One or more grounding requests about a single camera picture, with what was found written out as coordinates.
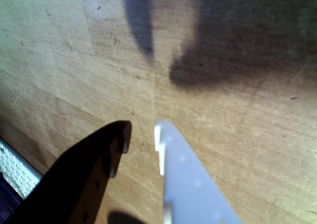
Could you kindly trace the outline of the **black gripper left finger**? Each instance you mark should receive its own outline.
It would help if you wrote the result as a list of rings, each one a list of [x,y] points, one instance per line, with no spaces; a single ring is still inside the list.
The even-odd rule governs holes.
[[[131,130],[130,121],[114,121],[66,150],[6,223],[93,224]]]

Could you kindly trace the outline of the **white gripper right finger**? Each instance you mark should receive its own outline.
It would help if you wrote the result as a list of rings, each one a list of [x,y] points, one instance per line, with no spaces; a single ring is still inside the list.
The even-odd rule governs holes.
[[[239,224],[214,180],[180,131],[168,120],[154,126],[163,182],[165,224]]]

